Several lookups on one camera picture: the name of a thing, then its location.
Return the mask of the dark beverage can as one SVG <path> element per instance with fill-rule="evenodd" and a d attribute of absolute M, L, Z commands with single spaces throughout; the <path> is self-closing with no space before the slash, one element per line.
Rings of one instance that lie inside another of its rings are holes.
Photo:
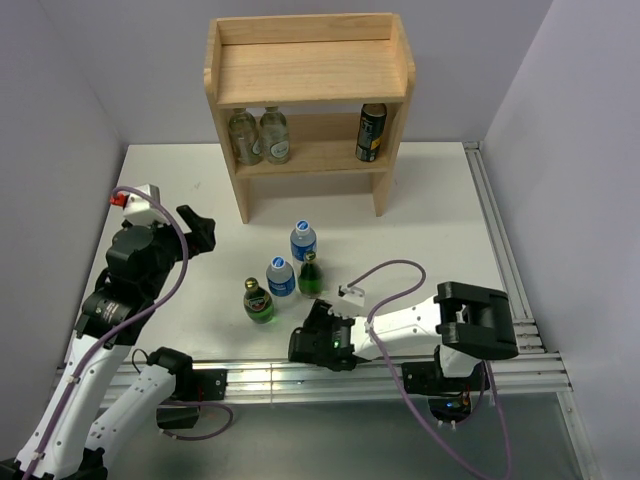
<path fill-rule="evenodd" d="M 387 108 L 383 103 L 364 104 L 361 108 L 355 155 L 362 162 L 376 160 L 382 142 Z"/>

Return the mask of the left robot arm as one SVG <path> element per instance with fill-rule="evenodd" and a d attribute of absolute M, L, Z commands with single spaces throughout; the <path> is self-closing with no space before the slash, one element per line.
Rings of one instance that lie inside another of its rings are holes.
<path fill-rule="evenodd" d="M 119 366 L 165 302 L 160 292 L 174 265 L 215 248 L 214 220 L 187 205 L 177 213 L 188 233 L 164 209 L 124 210 L 106 266 L 82 305 L 64 375 L 28 442 L 2 462 L 2 478 L 103 479 L 114 441 L 136 429 L 137 413 L 193 391 L 191 357 L 162 347 L 124 398 L 98 412 Z"/>

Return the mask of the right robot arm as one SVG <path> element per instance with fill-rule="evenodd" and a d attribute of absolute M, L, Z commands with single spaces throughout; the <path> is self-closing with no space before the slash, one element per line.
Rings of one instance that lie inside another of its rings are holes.
<path fill-rule="evenodd" d="M 290 336 L 288 360 L 351 371 L 357 365 L 413 348 L 431 347 L 433 378 L 457 388 L 482 361 L 519 355 L 508 295 L 500 290 L 445 282 L 410 307 L 368 319 L 317 299 Z"/>

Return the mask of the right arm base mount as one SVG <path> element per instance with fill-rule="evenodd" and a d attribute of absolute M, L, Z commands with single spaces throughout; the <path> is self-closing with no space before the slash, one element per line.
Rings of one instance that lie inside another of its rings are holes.
<path fill-rule="evenodd" d="M 444 377 L 436 361 L 405 362 L 401 372 L 405 392 L 426 397 L 438 425 L 447 424 L 452 429 L 472 417 L 490 387 L 483 362 L 468 377 Z"/>

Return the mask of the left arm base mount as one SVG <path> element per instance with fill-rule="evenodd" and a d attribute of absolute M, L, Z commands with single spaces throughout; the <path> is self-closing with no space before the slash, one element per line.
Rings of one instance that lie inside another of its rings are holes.
<path fill-rule="evenodd" d="M 174 402 L 221 401 L 224 398 L 228 371 L 226 369 L 194 370 L 189 379 L 176 387 L 168 398 Z M 182 431 L 192 429 L 201 417 L 202 406 L 165 406 L 156 411 L 156 424 L 160 429 Z"/>

